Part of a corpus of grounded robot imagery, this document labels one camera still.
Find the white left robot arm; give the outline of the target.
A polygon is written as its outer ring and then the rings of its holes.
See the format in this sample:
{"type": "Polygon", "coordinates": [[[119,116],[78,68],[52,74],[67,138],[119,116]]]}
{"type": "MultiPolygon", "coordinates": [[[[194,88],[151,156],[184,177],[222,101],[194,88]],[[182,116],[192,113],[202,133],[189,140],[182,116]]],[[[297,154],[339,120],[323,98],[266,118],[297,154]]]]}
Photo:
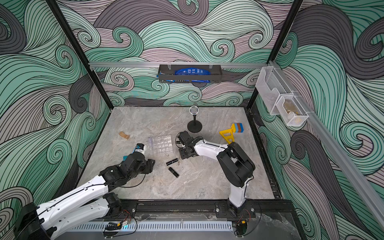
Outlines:
{"type": "Polygon", "coordinates": [[[49,202],[22,207],[14,226],[17,240],[54,240],[65,232],[100,218],[123,214],[122,201],[113,193],[138,175],[153,171],[155,160],[133,152],[118,165],[102,170],[80,187],[49,202]]]}

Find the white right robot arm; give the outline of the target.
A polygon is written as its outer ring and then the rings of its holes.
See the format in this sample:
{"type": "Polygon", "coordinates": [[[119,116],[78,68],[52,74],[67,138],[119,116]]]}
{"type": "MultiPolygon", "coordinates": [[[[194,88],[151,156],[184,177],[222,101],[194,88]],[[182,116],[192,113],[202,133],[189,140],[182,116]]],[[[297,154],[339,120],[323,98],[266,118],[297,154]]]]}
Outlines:
{"type": "Polygon", "coordinates": [[[230,206],[235,209],[243,207],[247,200],[247,187],[254,179],[256,166],[239,144],[211,143],[201,136],[193,138],[187,131],[183,131],[177,134],[176,145],[182,159],[203,156],[217,160],[231,185],[230,206]]]}

